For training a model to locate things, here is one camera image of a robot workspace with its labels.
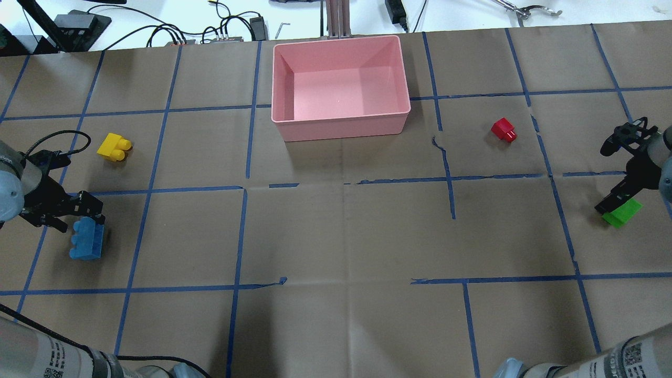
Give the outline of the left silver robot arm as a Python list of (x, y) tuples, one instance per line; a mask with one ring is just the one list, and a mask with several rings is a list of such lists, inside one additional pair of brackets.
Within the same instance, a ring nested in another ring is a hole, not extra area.
[(50, 171), (67, 167), (72, 154), (43, 149), (27, 155), (1, 142), (2, 223), (21, 217), (35, 227), (65, 233), (69, 226), (61, 217), (71, 215), (103, 225), (103, 201), (86, 191), (70, 195), (50, 176)]

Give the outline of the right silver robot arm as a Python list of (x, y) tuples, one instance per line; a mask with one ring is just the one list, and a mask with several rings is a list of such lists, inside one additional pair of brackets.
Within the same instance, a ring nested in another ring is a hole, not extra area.
[(604, 215), (611, 213), (643, 190), (659, 191), (670, 202), (671, 197), (671, 128), (660, 131), (648, 125), (648, 117), (626, 122), (614, 128), (600, 148), (604, 157), (620, 149), (631, 154), (626, 163), (624, 179), (596, 206)]

